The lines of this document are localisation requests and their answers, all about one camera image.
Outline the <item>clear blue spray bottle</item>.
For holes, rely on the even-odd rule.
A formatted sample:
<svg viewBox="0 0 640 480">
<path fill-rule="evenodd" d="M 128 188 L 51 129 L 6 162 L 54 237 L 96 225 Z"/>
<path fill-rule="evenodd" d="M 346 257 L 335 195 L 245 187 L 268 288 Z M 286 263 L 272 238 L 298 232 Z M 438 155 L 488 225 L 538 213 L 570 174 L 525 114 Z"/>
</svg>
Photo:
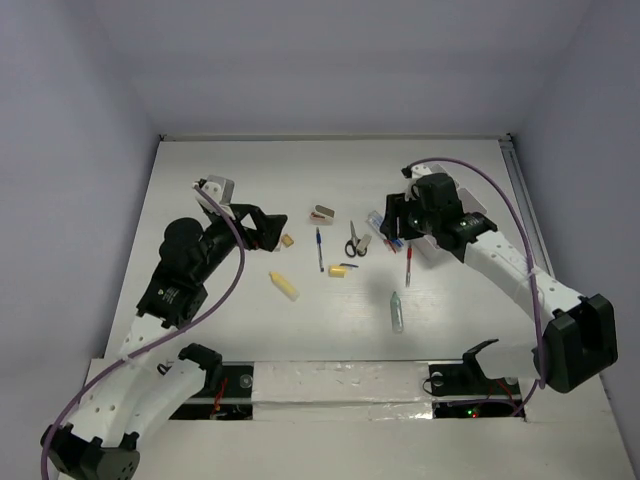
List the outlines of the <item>clear blue spray bottle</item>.
<svg viewBox="0 0 640 480">
<path fill-rule="evenodd" d="M 383 217 L 382 215 L 376 211 L 373 210 L 371 212 L 368 213 L 367 216 L 367 220 L 366 220 L 367 224 L 373 229 L 374 233 L 384 242 L 390 242 L 391 245 L 396 248 L 401 250 L 404 246 L 404 243 L 402 240 L 400 239 L 396 239 L 396 240 L 389 240 L 380 230 L 381 226 L 382 226 L 382 222 L 383 222 Z"/>
</svg>

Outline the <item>grey white eraser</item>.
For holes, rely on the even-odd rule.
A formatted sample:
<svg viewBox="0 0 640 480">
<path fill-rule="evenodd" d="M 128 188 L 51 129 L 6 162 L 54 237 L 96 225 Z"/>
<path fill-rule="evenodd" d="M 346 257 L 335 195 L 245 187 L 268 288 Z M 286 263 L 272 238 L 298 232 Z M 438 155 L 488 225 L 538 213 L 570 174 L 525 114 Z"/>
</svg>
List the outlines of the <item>grey white eraser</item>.
<svg viewBox="0 0 640 480">
<path fill-rule="evenodd" d="M 369 234 L 365 234 L 362 238 L 360 238 L 356 244 L 355 251 L 357 256 L 365 256 L 368 251 L 368 246 L 372 240 L 372 237 Z"/>
</svg>

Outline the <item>black handled scissors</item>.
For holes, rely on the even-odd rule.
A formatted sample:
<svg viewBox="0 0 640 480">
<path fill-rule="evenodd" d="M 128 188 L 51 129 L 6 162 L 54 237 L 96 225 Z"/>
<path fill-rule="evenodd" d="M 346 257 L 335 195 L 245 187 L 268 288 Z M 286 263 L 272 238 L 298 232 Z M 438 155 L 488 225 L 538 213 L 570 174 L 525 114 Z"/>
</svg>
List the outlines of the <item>black handled scissors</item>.
<svg viewBox="0 0 640 480">
<path fill-rule="evenodd" d="M 349 222 L 349 226 L 350 238 L 345 243 L 344 252 L 348 258 L 355 258 L 356 256 L 360 256 L 360 253 L 357 249 L 360 239 L 357 237 L 355 225 L 352 221 Z"/>
</svg>

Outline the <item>white tape dispenser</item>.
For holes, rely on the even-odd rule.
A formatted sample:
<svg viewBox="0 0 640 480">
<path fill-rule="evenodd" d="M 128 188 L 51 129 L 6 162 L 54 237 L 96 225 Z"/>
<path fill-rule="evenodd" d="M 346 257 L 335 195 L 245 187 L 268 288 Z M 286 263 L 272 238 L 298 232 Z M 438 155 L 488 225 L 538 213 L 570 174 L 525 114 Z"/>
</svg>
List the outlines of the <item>white tape dispenser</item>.
<svg viewBox="0 0 640 480">
<path fill-rule="evenodd" d="M 309 214 L 309 219 L 313 224 L 331 225 L 335 219 L 335 211 L 326 206 L 316 204 Z"/>
</svg>

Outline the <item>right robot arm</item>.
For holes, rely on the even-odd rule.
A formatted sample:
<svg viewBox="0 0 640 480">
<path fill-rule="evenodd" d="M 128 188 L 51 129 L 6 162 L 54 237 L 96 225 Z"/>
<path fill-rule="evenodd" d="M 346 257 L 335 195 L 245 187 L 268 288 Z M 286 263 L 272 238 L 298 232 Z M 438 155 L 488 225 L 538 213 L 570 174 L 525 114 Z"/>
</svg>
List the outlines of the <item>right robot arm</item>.
<svg viewBox="0 0 640 480">
<path fill-rule="evenodd" d="M 614 307 L 601 294 L 587 297 L 539 269 L 484 213 L 468 211 L 445 171 L 405 168 L 405 192 L 386 198 L 380 227 L 389 240 L 427 240 L 483 275 L 534 323 L 531 345 L 506 357 L 514 376 L 536 377 L 568 393 L 618 360 Z"/>
</svg>

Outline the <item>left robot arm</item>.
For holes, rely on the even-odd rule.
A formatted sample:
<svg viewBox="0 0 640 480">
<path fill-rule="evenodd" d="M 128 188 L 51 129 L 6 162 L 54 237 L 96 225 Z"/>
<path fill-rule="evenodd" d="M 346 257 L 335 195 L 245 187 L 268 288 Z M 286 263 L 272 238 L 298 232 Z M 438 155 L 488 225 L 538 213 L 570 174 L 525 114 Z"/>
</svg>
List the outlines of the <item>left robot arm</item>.
<svg viewBox="0 0 640 480">
<path fill-rule="evenodd" d="M 136 306 L 117 359 L 89 380 L 41 437 L 40 474 L 55 469 L 72 479 L 130 479 L 141 442 L 195 394 L 223 381 L 218 352 L 182 335 L 223 305 L 208 310 L 205 283 L 233 251 L 273 251 L 287 222 L 251 204 L 204 203 L 210 224 L 172 221 L 159 263 Z"/>
</svg>

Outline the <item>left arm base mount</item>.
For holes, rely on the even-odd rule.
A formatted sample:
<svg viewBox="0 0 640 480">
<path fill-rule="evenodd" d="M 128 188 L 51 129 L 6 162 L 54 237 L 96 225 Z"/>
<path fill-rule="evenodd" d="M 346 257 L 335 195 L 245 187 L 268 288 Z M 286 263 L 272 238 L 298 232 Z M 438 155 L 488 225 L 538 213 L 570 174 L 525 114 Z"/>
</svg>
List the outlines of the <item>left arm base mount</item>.
<svg viewBox="0 0 640 480">
<path fill-rule="evenodd" d="M 183 403 L 171 420 L 251 420 L 253 418 L 253 363 L 226 363 L 218 352 L 191 343 L 179 360 L 194 361 L 205 371 L 203 387 Z"/>
</svg>

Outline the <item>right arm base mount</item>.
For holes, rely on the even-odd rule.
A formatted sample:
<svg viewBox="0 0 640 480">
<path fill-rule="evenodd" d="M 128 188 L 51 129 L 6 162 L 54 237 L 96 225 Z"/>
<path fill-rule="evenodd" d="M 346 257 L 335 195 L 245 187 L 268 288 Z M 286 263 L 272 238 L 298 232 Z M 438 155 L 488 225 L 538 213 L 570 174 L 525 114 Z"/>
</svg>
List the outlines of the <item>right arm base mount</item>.
<svg viewBox="0 0 640 480">
<path fill-rule="evenodd" d="M 509 386 L 505 378 L 489 379 L 477 360 L 479 352 L 497 342 L 489 339 L 477 344 L 458 362 L 429 365 L 422 390 L 433 399 L 436 419 L 524 417 L 519 384 Z"/>
</svg>

